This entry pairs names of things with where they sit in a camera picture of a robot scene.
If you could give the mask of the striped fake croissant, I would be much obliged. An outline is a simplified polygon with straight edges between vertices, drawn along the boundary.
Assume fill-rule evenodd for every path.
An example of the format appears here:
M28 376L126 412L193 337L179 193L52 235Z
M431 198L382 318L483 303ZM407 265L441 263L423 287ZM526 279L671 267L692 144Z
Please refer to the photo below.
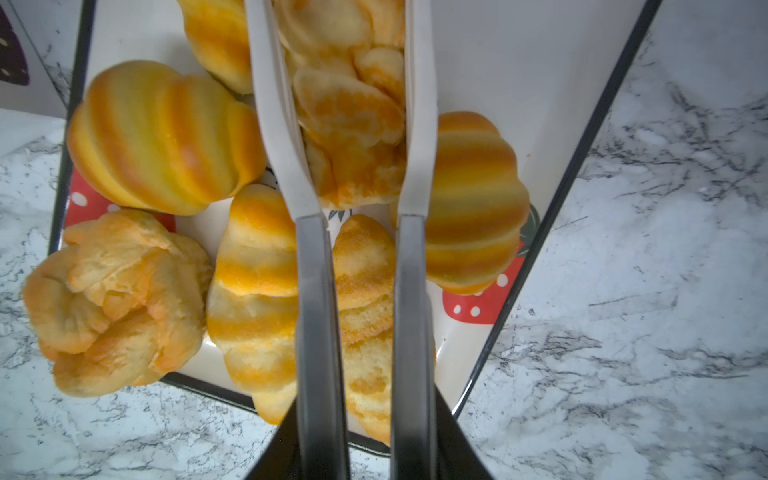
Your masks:
M230 90L253 93L244 2L179 0L184 30L195 58Z
M254 184L233 200L207 299L209 336L236 387L277 425L296 396L296 236L276 190Z

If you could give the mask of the strawberry print serving tray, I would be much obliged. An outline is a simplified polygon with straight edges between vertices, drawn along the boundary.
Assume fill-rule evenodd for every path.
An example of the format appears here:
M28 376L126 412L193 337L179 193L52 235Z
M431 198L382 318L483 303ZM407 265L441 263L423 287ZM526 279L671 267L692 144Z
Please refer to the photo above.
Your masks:
M437 346L435 382L458 417L525 283L549 222L557 216L661 1L433 1L441 113L469 110L490 119L517 154L530 192L521 259L475 297L427 283ZM177 1L83 1L70 115L101 71L154 60L203 74L185 38ZM63 230L116 206L95 193L65 151L49 252ZM222 354L206 338L162 382L249 411Z

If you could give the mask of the knotted fake bread roll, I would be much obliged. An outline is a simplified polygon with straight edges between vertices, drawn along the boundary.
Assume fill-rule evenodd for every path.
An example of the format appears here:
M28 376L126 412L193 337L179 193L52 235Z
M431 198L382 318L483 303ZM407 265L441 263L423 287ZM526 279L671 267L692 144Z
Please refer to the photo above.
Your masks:
M142 386L200 349L210 260L139 210L68 227L28 276L23 301L54 382L74 397Z

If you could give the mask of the flaky fake croissant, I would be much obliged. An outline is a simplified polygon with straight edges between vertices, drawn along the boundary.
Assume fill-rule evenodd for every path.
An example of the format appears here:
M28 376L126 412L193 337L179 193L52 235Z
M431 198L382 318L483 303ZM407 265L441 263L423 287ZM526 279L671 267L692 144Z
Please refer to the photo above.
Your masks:
M332 250L347 410L390 443L395 242L382 225L353 215Z
M401 1L273 4L322 207L386 204L405 175Z

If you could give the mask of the round striped fake bun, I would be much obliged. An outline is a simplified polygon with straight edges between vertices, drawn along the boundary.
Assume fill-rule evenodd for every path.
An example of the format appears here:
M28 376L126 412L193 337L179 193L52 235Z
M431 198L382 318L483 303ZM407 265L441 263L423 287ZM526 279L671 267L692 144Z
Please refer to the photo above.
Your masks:
M75 109L67 147L112 202L191 216L265 171L255 110L215 80L154 61L115 65Z
M436 143L425 278L449 293L479 294L517 255L529 193L513 148L483 115L442 114Z

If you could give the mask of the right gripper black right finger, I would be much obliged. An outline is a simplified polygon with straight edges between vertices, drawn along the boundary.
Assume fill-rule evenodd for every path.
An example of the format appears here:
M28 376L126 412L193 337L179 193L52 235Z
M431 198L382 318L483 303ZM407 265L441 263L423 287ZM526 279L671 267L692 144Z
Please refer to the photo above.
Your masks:
M435 388L437 478L440 480L492 480L475 454L438 388Z

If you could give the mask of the striped fake croissant top left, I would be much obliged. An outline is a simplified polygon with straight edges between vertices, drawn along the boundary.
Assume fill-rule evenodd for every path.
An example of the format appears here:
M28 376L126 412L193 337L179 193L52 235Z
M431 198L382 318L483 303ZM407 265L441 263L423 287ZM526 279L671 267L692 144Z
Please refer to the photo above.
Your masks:
M230 90L253 93L244 2L179 0L184 30L195 58Z

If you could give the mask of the striped fake croissant bottom middle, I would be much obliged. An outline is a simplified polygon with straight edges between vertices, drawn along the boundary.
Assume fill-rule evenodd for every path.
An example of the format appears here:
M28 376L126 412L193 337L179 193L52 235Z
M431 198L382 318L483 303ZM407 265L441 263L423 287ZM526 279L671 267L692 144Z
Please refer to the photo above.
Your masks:
M209 336L236 387L277 425L296 396L296 236L276 190L254 184L233 200L207 299Z

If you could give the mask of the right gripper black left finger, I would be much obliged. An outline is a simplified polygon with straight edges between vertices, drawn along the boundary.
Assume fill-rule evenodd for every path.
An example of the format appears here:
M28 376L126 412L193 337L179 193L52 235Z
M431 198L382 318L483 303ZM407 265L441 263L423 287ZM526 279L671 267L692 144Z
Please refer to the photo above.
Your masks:
M293 401L266 450L245 479L300 479L300 448L296 419L296 401Z

